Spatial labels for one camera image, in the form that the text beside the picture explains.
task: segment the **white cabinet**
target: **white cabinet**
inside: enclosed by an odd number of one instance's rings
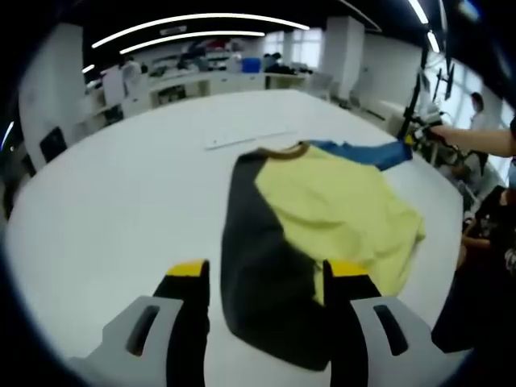
[[[216,76],[210,79],[210,94],[225,94],[239,91],[239,80],[232,74]]]
[[[265,89],[265,75],[257,74],[241,74],[239,75],[240,91],[257,91]]]

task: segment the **white wall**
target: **white wall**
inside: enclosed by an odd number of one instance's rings
[[[36,171],[46,164],[40,141],[54,127],[61,128],[68,146],[77,142],[79,103],[85,94],[82,66],[82,28],[62,23],[41,46],[22,79],[20,122]]]
[[[380,35],[365,35],[362,70],[370,79],[365,90],[371,99],[406,105],[421,63],[421,48]]]

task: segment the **window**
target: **window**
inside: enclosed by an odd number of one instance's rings
[[[264,54],[279,52],[283,55],[283,41],[285,33],[283,31],[273,32],[265,36]]]
[[[316,69],[321,58],[322,33],[323,30],[319,28],[308,31],[295,30],[293,32],[292,62],[303,63]]]
[[[442,74],[446,75],[446,61],[444,56],[433,54],[428,60],[429,68],[427,68],[427,76],[431,83],[432,97],[437,85],[437,74],[442,70]],[[453,88],[451,89],[451,97],[444,101],[444,94],[447,88],[447,82],[441,81],[437,92],[436,103],[442,111],[449,114],[445,119],[454,127],[469,129],[471,126],[471,118],[474,115],[470,94],[473,92],[481,93],[484,82],[473,70],[457,60],[452,60],[455,65],[453,77]]]

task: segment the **table surface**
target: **table surface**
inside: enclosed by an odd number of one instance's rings
[[[289,134],[206,150],[214,127]],[[325,372],[296,368],[234,337],[219,292],[221,236],[235,158],[300,139],[379,145],[393,137],[363,119],[293,90],[199,98],[122,121],[74,145],[23,188],[6,231],[17,283],[36,325],[63,357],[87,356],[102,328],[171,266],[211,262],[206,385],[329,385]],[[399,298],[431,327],[450,288],[462,205],[419,156],[384,172],[425,219],[427,237]]]

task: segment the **blue cloth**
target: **blue cloth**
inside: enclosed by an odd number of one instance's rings
[[[355,147],[348,143],[338,145],[331,141],[310,141],[317,148],[356,163],[374,165],[381,171],[392,168],[403,161],[412,160],[412,151],[407,144],[395,141],[378,147]]]

